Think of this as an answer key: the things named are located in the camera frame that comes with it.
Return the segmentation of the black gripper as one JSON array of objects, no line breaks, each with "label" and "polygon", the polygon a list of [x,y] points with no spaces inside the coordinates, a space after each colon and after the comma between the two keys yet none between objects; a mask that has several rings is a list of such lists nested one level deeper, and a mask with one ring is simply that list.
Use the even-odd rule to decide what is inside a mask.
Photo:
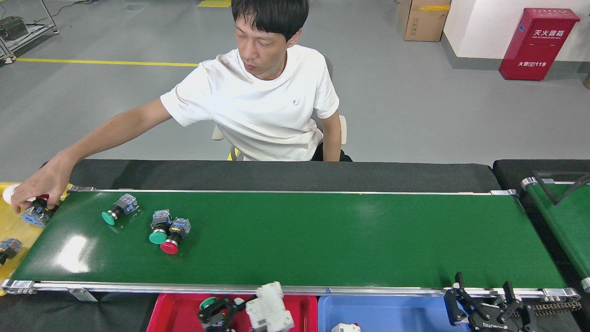
[{"label": "black gripper", "polygon": [[503,307],[481,305],[481,302],[476,301],[466,292],[463,273],[457,272],[453,285],[444,295],[449,323],[457,326],[467,319],[472,332],[539,331],[534,308],[522,303],[522,300],[514,293],[510,281],[504,282],[503,290],[506,299]]}]

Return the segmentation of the person's right hand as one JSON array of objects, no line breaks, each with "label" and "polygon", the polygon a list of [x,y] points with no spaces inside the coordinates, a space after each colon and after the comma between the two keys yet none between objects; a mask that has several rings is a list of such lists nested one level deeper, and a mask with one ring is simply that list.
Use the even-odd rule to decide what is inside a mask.
[{"label": "person's right hand", "polygon": [[31,206],[30,198],[47,195],[46,208],[53,209],[68,185],[72,169],[80,161],[65,152],[57,153],[30,178],[23,181],[11,196],[14,213],[19,214]]}]

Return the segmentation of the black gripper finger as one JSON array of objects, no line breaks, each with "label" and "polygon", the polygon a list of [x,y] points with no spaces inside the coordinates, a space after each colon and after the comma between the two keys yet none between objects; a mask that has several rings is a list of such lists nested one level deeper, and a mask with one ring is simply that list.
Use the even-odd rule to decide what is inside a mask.
[{"label": "black gripper finger", "polygon": [[250,329],[251,326],[248,320],[233,319],[227,321],[221,319],[209,324],[211,332],[249,332]]},{"label": "black gripper finger", "polygon": [[245,309],[246,303],[240,297],[232,300],[229,296],[212,296],[201,302],[198,318],[203,326],[209,326],[213,321],[221,319],[231,321],[238,312]]}]

